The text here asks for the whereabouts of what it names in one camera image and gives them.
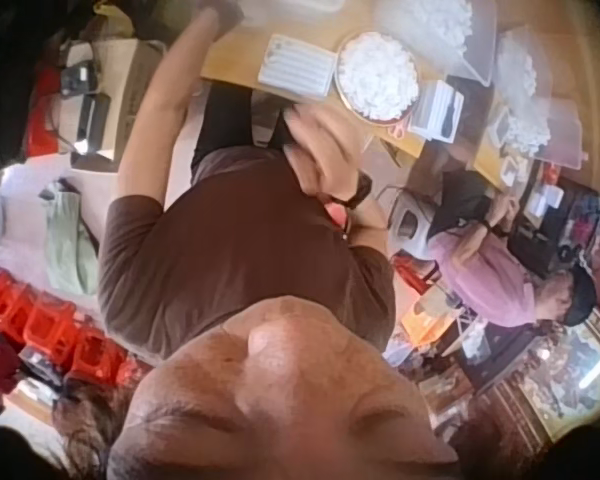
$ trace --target wristwatch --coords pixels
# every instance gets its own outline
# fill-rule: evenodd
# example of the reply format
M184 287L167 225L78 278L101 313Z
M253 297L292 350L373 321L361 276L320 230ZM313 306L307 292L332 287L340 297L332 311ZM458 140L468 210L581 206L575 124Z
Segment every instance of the wristwatch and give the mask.
M213 8L218 12L218 16L220 17L220 31L216 40L224 37L244 20L242 9L235 0L198 0L196 6L198 11L202 11L205 8Z
M372 187L373 180L371 180L371 177L366 173L360 172L358 176L358 189L356 190L356 194L347 201L339 200L337 198L334 198L333 201L334 203L343 205L349 210L355 210L371 194Z

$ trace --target tiled floor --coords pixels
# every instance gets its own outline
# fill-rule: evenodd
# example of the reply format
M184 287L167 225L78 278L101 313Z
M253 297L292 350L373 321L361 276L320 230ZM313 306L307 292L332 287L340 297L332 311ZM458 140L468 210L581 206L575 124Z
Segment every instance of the tiled floor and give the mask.
M173 203L189 187L189 164L200 131L205 100L205 95L192 100L188 120L174 149L167 205ZM363 168L374 178L376 194L384 185L404 185L409 175L408 170L398 168L375 143L365 154ZM44 261L46 213L38 194L58 177L66 177L82 192L83 219L100 240L116 184L115 175L112 174L71 170L68 155L36 158L25 165L13 166L6 172L0 188L6 212L6 231L0 245L0 265L11 270L20 279L47 291L53 290L47 280ZM405 303L411 303L412 299L408 291L405 294L403 289L399 290L401 298L398 303L402 311ZM86 313L100 319L94 297L54 293L76 302Z

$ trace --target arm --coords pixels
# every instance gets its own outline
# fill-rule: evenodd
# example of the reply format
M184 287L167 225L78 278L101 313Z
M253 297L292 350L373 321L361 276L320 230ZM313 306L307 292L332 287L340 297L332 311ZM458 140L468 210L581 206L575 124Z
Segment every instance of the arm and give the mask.
M513 197L498 194L493 202L491 202L491 207L485 216L485 221L491 228L495 227L510 214L509 212L512 211L514 205L517 205L517 202ZM461 268L471 260L471 258L478 253L482 246L482 242L487 238L489 233L489 229L484 224L479 223L472 225L465 232L451 255L451 261L454 266L456 268Z
M285 149L302 190L311 196L327 195L347 201L358 188L360 135L335 109L302 105L286 113L297 146ZM370 247L387 256L387 219L372 198L352 212L350 244Z
M118 197L143 195L164 205L173 147L218 31L218 13L205 8L160 63L122 156Z

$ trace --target eye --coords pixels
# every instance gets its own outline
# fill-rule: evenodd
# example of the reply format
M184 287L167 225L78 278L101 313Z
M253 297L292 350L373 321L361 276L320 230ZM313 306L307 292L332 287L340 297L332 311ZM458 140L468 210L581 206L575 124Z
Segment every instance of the eye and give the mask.
M406 418L406 412L400 408L371 410L359 416L351 425L350 430L356 436L370 434Z

